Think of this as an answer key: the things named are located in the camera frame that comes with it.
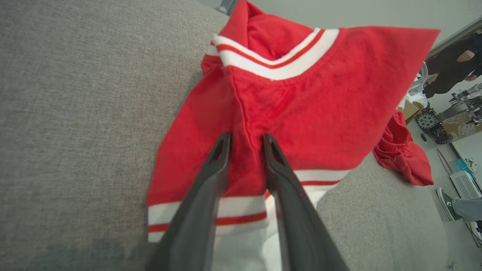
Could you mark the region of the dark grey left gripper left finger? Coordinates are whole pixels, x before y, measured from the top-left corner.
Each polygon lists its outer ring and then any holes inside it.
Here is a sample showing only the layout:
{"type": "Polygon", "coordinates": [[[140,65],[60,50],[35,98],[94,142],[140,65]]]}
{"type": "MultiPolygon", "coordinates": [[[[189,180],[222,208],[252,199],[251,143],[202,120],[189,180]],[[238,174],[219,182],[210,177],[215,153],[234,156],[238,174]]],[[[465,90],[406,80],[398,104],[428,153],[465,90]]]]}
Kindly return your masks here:
{"type": "Polygon", "coordinates": [[[218,137],[145,271],[211,271],[218,205],[227,190],[231,134],[218,137]]]}

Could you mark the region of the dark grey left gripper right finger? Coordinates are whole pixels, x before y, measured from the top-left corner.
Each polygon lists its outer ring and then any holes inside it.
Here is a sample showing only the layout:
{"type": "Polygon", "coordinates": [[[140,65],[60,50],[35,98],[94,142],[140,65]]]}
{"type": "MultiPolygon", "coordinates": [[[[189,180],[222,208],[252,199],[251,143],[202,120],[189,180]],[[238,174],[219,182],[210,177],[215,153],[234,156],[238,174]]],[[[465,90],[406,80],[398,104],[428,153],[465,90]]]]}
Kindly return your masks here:
{"type": "Polygon", "coordinates": [[[308,194],[271,134],[263,134],[267,188],[275,199],[283,271],[349,271],[308,194]]]}

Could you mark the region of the red jersey with white sleeves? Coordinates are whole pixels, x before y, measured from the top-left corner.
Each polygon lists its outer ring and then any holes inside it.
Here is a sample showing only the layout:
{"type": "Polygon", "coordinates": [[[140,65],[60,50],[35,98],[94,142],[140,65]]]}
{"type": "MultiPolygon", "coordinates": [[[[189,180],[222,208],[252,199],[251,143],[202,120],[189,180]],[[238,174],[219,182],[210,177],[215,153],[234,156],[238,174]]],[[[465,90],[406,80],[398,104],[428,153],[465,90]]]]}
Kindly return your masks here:
{"type": "Polygon", "coordinates": [[[231,134],[212,270],[283,271],[263,134],[316,206],[380,141],[439,29],[311,29],[237,3],[164,136],[146,196],[158,243],[222,133],[231,134]]]}

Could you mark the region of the red basketball shorts white stripe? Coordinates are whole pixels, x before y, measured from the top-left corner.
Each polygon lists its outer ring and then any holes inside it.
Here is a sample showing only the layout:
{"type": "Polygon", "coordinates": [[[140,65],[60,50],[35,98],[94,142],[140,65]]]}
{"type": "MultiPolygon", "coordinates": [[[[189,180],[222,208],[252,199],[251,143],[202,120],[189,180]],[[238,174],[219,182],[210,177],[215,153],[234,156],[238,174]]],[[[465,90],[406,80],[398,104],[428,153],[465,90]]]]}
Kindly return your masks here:
{"type": "Polygon", "coordinates": [[[393,113],[372,152],[379,165],[400,172],[408,184],[422,187],[435,184],[427,155],[413,141],[400,110],[393,113]]]}

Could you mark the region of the person leg with green sneaker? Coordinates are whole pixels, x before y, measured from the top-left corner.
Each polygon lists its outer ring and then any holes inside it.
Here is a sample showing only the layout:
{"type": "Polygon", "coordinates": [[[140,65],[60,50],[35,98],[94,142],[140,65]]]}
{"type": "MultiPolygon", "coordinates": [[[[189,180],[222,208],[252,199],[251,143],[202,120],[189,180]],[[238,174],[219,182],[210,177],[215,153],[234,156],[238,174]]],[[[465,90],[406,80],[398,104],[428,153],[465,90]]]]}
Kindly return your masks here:
{"type": "Polygon", "coordinates": [[[482,221],[482,197],[477,199],[451,198],[441,187],[437,196],[450,220],[462,219],[465,223],[482,221]]]}

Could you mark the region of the grey fabric sofa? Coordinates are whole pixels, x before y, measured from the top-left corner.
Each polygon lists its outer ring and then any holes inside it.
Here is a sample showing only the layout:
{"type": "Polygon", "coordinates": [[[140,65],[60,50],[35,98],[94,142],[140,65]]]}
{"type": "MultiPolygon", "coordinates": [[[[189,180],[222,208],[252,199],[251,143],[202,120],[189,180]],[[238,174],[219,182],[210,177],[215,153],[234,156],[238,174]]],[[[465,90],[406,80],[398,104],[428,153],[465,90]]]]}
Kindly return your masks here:
{"type": "Polygon", "coordinates": [[[230,16],[0,0],[0,271],[145,271],[158,148],[230,16]]]}

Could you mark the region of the brown cardboard box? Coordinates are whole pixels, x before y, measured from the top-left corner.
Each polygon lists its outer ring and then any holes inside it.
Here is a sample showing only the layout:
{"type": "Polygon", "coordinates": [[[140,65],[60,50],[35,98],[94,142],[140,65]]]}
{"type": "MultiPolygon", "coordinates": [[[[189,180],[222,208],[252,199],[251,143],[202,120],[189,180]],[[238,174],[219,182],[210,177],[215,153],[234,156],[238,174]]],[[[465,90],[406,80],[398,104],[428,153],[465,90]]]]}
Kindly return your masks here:
{"type": "Polygon", "coordinates": [[[403,113],[406,124],[409,124],[411,120],[413,120],[413,118],[415,118],[415,116],[418,115],[418,113],[420,113],[420,111],[423,109],[424,106],[421,103],[412,103],[407,99],[403,100],[398,106],[398,110],[403,113]]]}

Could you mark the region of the white keyboard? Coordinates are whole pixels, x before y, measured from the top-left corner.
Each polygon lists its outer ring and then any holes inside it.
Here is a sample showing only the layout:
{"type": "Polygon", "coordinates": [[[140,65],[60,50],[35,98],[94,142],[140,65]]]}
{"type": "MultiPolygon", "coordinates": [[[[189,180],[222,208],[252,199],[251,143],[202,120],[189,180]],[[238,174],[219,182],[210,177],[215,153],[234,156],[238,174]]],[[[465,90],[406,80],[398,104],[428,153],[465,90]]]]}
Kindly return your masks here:
{"type": "Polygon", "coordinates": [[[455,172],[449,177],[461,198],[478,199],[482,197],[482,190],[468,172],[455,172]]]}

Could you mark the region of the white laundry basket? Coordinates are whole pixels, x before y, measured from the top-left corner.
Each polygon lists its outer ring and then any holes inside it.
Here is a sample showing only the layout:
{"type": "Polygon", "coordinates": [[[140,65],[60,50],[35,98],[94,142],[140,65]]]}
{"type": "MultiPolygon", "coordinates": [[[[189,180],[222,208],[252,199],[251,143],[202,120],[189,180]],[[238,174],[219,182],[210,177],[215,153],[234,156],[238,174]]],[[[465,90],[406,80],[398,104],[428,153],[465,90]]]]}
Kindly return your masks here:
{"type": "Polygon", "coordinates": [[[426,62],[424,62],[419,72],[417,73],[414,82],[411,84],[407,94],[409,96],[415,96],[421,93],[424,89],[424,84],[427,82],[428,76],[429,72],[427,64],[426,62]]]}

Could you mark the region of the person in black clothes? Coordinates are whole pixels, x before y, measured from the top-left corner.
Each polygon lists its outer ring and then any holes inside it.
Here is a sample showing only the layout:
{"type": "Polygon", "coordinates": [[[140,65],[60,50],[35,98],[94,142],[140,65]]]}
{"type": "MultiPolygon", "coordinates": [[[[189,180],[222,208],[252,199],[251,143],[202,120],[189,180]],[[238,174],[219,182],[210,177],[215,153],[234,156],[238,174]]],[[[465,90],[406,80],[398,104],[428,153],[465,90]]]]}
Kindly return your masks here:
{"type": "Polygon", "coordinates": [[[435,79],[424,87],[427,98],[445,94],[459,82],[472,82],[482,76],[482,32],[449,45],[427,62],[427,70],[435,79]]]}

